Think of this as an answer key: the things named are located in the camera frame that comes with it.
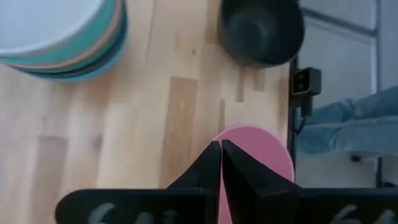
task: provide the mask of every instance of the wooden table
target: wooden table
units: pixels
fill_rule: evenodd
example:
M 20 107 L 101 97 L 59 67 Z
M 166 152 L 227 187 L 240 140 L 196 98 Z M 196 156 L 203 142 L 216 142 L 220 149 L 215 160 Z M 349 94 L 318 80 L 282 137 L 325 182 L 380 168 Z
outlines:
M 82 188 L 173 182 L 220 131 L 287 142 L 289 66 L 240 68 L 216 38 L 218 0 L 128 0 L 129 44 L 108 74 L 49 82 L 0 67 L 0 223 L 53 223 Z

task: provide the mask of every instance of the gray floor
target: gray floor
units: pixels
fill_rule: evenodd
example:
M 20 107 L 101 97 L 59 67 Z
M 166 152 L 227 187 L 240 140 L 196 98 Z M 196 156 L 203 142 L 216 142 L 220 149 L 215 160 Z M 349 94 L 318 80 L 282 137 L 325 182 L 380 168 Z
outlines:
M 301 0 L 301 4 L 323 15 L 305 17 L 306 37 L 299 55 L 301 68 L 323 72 L 323 92 L 314 99 L 315 106 L 398 85 L 398 1 Z M 329 17 L 347 26 L 330 22 Z M 384 161 L 384 178 L 397 182 L 397 158 Z M 374 170 L 373 162 L 353 163 L 347 154 L 297 155 L 297 183 L 303 187 L 374 187 Z

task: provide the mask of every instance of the stack of plates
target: stack of plates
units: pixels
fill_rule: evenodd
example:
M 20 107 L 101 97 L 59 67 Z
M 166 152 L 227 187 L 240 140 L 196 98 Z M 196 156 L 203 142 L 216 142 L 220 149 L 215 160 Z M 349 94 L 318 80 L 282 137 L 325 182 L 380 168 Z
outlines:
M 0 11 L 0 62 L 35 77 L 93 77 L 126 41 L 124 0 L 4 0 Z

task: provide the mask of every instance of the pink plate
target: pink plate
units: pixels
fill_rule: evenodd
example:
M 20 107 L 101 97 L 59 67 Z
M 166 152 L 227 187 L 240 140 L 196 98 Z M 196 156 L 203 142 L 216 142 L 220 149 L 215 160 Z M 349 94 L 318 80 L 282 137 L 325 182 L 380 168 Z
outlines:
M 289 152 L 277 138 L 266 130 L 255 126 L 238 126 L 225 130 L 214 138 L 214 140 L 219 141 L 224 139 L 231 140 L 250 156 L 282 177 L 294 182 L 294 168 Z M 232 224 L 222 173 L 218 223 Z

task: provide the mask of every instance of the wooden countertop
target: wooden countertop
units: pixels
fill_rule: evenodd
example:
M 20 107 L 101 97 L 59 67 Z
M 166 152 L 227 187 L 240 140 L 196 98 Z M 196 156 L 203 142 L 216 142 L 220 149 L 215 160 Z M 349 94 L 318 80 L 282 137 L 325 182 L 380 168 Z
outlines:
M 173 182 L 220 131 L 287 142 L 289 66 L 239 68 L 217 43 L 219 0 L 128 0 L 129 44 L 83 83 L 0 66 L 0 223 L 53 223 L 82 188 Z

